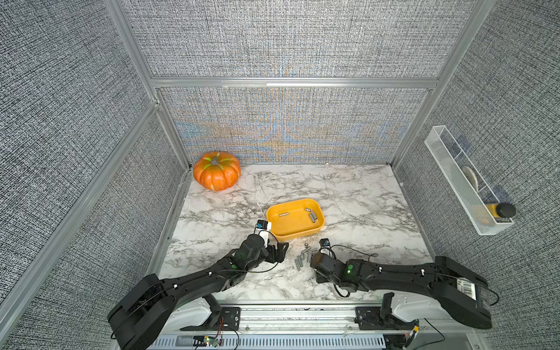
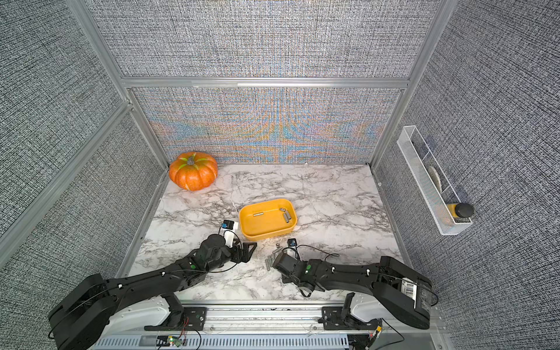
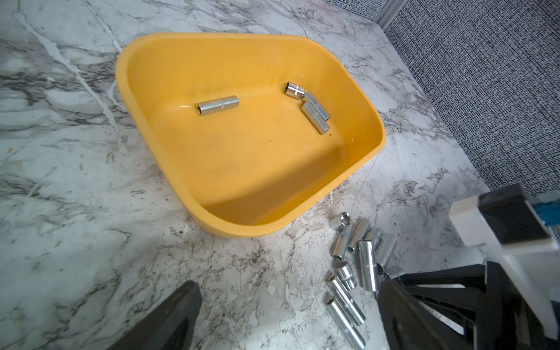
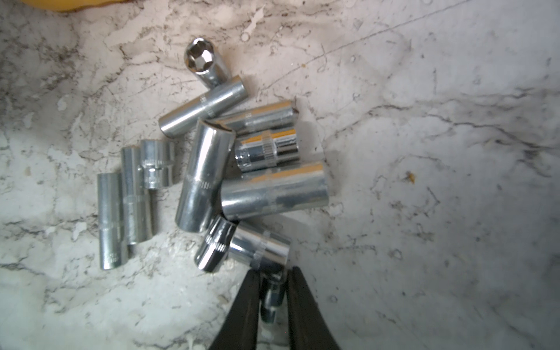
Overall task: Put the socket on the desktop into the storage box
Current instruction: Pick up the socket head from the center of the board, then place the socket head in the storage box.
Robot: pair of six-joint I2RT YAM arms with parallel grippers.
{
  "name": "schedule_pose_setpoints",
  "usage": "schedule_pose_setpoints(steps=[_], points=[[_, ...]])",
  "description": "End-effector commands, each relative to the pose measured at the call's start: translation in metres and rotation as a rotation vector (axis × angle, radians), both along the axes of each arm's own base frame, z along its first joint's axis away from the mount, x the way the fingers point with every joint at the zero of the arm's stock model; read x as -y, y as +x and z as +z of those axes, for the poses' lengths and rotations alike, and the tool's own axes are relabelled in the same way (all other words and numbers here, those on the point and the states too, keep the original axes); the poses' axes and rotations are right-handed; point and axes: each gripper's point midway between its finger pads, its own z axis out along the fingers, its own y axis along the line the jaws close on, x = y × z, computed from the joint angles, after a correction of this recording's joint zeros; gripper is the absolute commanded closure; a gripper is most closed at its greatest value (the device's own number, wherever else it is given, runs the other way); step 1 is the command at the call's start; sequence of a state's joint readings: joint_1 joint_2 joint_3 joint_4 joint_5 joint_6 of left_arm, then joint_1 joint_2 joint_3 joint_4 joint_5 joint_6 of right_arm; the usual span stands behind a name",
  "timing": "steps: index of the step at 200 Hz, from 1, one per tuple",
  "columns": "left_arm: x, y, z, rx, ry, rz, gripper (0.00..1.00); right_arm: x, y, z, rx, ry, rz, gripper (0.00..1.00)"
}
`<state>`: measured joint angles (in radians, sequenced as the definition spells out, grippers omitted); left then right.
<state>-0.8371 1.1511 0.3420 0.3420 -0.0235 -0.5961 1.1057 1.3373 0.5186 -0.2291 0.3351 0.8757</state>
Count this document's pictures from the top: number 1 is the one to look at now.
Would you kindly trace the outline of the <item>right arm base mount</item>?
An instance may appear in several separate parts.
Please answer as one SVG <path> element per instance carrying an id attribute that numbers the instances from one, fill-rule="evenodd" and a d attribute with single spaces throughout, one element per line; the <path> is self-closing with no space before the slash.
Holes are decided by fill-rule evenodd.
<path id="1" fill-rule="evenodd" d="M 355 308 L 354 322 L 360 330 L 401 330 L 414 337 L 419 331 L 419 321 L 403 321 L 392 313 L 395 293 L 385 293 L 380 306 L 359 306 Z"/>

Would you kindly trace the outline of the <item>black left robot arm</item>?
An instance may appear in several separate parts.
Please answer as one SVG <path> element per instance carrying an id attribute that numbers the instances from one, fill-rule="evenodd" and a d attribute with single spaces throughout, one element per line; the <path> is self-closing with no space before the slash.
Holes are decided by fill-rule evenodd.
<path id="1" fill-rule="evenodd" d="M 181 277 L 143 277 L 107 315 L 111 339 L 121 349 L 147 349 L 172 312 L 185 303 L 225 291 L 241 283 L 262 262 L 284 262 L 287 242 L 269 244 L 258 234 L 250 234 L 210 267 Z"/>

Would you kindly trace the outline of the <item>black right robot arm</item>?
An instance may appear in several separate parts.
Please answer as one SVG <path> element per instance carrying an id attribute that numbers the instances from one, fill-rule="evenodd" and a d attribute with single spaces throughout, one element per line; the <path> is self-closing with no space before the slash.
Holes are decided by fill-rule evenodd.
<path id="1" fill-rule="evenodd" d="M 310 267 L 349 293 L 390 290 L 436 300 L 455 321 L 476 329 L 492 328 L 489 285 L 485 278 L 444 256 L 420 265 L 384 265 L 360 259 L 341 262 L 318 252 Z"/>

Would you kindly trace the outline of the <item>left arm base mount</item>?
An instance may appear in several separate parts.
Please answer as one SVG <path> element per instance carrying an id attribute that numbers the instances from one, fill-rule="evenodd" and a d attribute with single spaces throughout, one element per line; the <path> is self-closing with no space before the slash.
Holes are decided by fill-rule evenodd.
<path id="1" fill-rule="evenodd" d="M 217 330 L 219 326 L 238 330 L 241 310 L 240 307 L 221 306 L 214 296 L 208 295 L 179 308 L 185 312 L 179 330 Z"/>

